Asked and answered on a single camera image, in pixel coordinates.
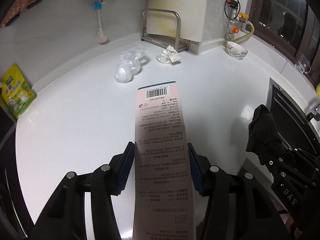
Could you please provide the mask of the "small crumpled white paper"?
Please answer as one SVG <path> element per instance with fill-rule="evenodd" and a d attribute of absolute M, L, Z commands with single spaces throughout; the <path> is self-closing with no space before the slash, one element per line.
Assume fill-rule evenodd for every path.
<path fill-rule="evenodd" d="M 172 46 L 167 46 L 160 55 L 156 55 L 156 59 L 162 64 L 174 64 L 181 61 L 179 53 Z"/>

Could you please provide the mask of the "dark window frame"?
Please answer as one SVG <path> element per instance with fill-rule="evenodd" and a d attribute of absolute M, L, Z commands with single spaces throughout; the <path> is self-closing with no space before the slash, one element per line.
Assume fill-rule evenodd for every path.
<path fill-rule="evenodd" d="M 252 0 L 249 17 L 254 34 L 292 63 L 300 56 L 310 62 L 305 76 L 319 84 L 319 20 L 306 0 Z"/>

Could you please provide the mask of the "metal board rack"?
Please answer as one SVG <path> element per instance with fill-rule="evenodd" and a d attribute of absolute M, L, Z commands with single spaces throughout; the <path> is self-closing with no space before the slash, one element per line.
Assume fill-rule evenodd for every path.
<path fill-rule="evenodd" d="M 174 10 L 145 8 L 140 13 L 140 39 L 161 48 L 172 46 L 178 53 L 188 51 L 184 21 Z"/>

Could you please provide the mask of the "blue handled bottle brush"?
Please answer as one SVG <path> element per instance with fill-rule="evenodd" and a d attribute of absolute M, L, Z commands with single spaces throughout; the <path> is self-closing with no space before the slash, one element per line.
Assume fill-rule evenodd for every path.
<path fill-rule="evenodd" d="M 100 44 L 106 44 L 108 42 L 108 36 L 106 35 L 105 30 L 102 26 L 101 14 L 100 14 L 100 11 L 102 9 L 102 3 L 99 1 L 95 1 L 94 9 L 97 12 L 97 16 L 98 16 L 98 29 L 97 29 L 95 38 Z"/>

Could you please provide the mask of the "black kitchen sink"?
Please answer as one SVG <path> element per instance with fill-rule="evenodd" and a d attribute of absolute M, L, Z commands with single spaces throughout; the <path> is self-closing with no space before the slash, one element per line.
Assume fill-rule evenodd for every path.
<path fill-rule="evenodd" d="M 319 135 L 297 103 L 273 79 L 269 80 L 266 107 L 287 148 L 301 149 L 319 157 Z"/>

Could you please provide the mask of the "dark grey cloth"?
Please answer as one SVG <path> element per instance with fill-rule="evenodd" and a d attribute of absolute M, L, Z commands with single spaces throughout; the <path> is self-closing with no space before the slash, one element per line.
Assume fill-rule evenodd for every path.
<path fill-rule="evenodd" d="M 246 152 L 257 155 L 260 165 L 267 165 L 280 152 L 281 143 L 272 114 L 265 105 L 259 105 L 248 126 Z"/>

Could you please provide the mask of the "clear plastic bag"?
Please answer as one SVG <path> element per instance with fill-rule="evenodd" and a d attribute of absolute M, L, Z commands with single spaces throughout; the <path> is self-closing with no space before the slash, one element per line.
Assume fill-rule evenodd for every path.
<path fill-rule="evenodd" d="M 119 56 L 114 79 L 118 83 L 130 82 L 133 76 L 141 70 L 140 60 L 147 54 L 147 49 L 142 44 L 126 49 Z"/>

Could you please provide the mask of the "pink paper package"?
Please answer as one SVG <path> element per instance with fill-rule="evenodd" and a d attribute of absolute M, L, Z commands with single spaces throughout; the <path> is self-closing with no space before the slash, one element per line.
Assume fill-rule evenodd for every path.
<path fill-rule="evenodd" d="M 193 186 L 175 81 L 137 90 L 133 239 L 195 239 Z"/>

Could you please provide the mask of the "clear glass mug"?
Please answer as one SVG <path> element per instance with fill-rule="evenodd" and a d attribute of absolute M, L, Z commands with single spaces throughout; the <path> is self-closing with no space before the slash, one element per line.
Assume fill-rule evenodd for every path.
<path fill-rule="evenodd" d="M 300 54 L 297 58 L 295 68 L 301 74 L 309 74 L 311 72 L 310 62 L 303 54 Z"/>

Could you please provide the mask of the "white cutting board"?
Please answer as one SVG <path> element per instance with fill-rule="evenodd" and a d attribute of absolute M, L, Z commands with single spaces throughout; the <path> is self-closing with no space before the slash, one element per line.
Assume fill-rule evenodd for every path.
<path fill-rule="evenodd" d="M 185 37 L 200 42 L 203 38 L 207 0 L 148 0 L 148 8 L 174 10 L 185 18 Z"/>

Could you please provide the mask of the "yellow green detergent pouch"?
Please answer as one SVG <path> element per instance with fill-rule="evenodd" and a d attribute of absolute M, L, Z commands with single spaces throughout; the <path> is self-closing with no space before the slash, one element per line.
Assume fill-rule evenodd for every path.
<path fill-rule="evenodd" d="M 16 119 L 36 99 L 18 65 L 13 64 L 3 75 L 1 96 Z"/>

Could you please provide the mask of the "sink faucet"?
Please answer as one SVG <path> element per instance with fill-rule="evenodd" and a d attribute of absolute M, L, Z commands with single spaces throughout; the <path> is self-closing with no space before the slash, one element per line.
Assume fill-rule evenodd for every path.
<path fill-rule="evenodd" d="M 320 120 L 320 102 L 317 102 L 314 106 L 310 108 L 305 118 L 307 122 L 310 122 L 312 119 L 319 121 Z"/>

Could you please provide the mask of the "white patterned bowl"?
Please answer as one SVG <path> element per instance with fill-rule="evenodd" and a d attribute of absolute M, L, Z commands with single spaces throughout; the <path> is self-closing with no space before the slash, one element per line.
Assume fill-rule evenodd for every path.
<path fill-rule="evenodd" d="M 226 42 L 226 49 L 229 56 L 237 60 L 243 60 L 244 57 L 248 54 L 247 49 L 245 49 L 243 46 L 232 41 Z"/>

